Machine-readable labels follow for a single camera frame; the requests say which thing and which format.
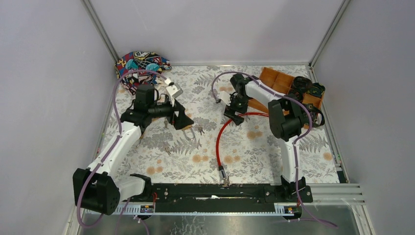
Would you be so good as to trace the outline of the small brass padlock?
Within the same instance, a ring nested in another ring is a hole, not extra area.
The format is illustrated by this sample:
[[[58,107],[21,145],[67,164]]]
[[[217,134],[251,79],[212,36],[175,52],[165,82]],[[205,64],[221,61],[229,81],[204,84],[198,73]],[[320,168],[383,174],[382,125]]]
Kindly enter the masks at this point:
[[[195,135],[195,132],[192,126],[184,128],[182,132],[183,132],[184,138],[187,141],[193,141],[196,138],[196,135]]]

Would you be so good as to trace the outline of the silver key bunch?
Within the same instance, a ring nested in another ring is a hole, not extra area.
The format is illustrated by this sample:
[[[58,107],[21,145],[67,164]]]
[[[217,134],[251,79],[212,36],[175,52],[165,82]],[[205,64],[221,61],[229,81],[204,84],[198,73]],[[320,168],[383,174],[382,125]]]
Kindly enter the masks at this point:
[[[200,135],[203,135],[205,133],[202,126],[198,126],[197,131],[200,133]]]

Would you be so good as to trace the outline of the small metal key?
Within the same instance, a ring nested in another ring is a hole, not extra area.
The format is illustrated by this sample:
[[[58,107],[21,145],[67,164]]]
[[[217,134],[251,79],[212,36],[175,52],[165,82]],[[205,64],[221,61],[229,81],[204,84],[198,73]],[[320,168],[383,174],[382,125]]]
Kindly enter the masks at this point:
[[[163,146],[163,149],[164,149],[164,151],[166,152],[166,154],[168,155],[168,156],[170,156],[171,155],[171,153],[172,153],[172,149],[171,149],[171,146],[170,145],[164,145]]]

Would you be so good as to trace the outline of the red cable lock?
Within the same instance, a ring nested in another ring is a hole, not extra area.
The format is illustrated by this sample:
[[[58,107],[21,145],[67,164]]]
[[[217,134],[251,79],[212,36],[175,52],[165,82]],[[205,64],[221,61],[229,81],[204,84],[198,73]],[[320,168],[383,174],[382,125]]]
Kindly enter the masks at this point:
[[[263,183],[270,174],[268,115],[249,112],[240,125],[228,120],[217,137],[217,156],[232,183]]]

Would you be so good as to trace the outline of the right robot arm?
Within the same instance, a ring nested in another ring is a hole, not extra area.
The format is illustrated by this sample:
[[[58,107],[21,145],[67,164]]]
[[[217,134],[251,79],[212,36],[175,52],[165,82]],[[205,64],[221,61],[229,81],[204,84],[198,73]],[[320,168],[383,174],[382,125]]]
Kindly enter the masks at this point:
[[[242,116],[247,112],[249,100],[255,99],[268,107],[269,127],[279,141],[283,164],[280,194],[285,201],[294,201],[299,197],[300,190],[306,187],[300,169],[297,142],[304,137],[303,126],[312,122],[309,111],[294,95],[278,93],[259,79],[236,73],[230,83],[235,93],[229,98],[223,95],[220,98],[226,103],[224,116],[236,125],[244,122]]]

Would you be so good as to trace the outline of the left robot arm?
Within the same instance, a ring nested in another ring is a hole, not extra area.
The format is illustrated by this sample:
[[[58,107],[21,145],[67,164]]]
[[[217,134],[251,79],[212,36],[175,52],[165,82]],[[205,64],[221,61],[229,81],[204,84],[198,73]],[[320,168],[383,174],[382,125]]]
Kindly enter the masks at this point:
[[[185,114],[184,106],[176,100],[182,93],[180,86],[171,82],[165,88],[164,101],[159,103],[162,94],[154,86],[138,87],[132,104],[119,116],[118,133],[87,168],[78,168],[73,174],[78,212],[87,209],[111,215],[124,200],[135,196],[140,201],[146,201],[152,197],[150,177],[131,174],[116,182],[114,174],[153,119],[165,118],[176,130],[194,123]]]

